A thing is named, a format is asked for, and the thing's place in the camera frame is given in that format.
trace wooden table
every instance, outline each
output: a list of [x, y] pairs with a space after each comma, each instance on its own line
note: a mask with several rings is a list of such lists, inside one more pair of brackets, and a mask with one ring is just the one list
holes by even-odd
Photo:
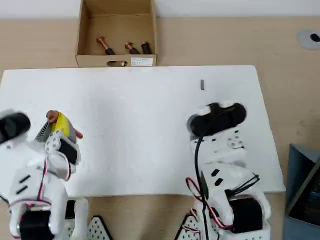
[[[320, 17], [161, 18], [159, 66], [255, 65], [283, 175], [289, 143], [320, 149], [320, 51], [302, 49], [297, 32], [320, 32]], [[0, 21], [0, 72], [76, 67], [77, 20]], [[282, 239], [284, 193], [267, 195], [272, 240]], [[91, 198], [115, 240], [172, 240], [193, 200], [186, 196]], [[10, 239], [6, 205], [0, 235]]]

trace metal base plate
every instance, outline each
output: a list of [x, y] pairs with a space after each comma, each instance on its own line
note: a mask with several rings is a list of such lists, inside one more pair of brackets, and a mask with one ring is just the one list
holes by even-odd
[[101, 216], [94, 216], [88, 225], [88, 240], [112, 240]]
[[198, 229], [198, 223], [196, 222], [195, 217], [187, 214], [185, 215], [181, 227], [177, 232], [174, 240], [200, 240], [199, 233], [193, 233], [191, 231], [185, 230], [184, 228], [182, 228], [183, 225], [191, 227], [193, 229]]

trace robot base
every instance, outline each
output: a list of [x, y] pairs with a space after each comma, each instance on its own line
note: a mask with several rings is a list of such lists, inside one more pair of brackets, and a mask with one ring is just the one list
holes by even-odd
[[[177, 232], [174, 240], [201, 240], [199, 233], [193, 233], [189, 230], [185, 230], [182, 226], [188, 226], [194, 229], [198, 229], [198, 223], [194, 216], [187, 214], [181, 224], [179, 231]], [[210, 240], [270, 240], [270, 225], [268, 222], [263, 224], [263, 229], [257, 231], [232, 233], [230, 230], [224, 230], [223, 235], [218, 236], [217, 239]]]

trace yellow object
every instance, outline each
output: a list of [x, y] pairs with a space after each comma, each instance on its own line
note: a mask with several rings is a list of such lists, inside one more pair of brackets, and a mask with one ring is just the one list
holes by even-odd
[[67, 138], [69, 137], [69, 134], [70, 134], [69, 121], [68, 121], [68, 118], [66, 118], [66, 116], [63, 115], [61, 112], [59, 112], [59, 116], [56, 123], [52, 124], [51, 132], [55, 132], [57, 130], [61, 130], [65, 137]]

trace white wall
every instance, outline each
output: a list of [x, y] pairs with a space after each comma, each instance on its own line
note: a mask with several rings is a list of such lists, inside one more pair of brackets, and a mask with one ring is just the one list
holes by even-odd
[[[320, 0], [155, 1], [162, 17], [320, 16]], [[0, 6], [1, 19], [76, 18], [80, 0], [0, 0]]]

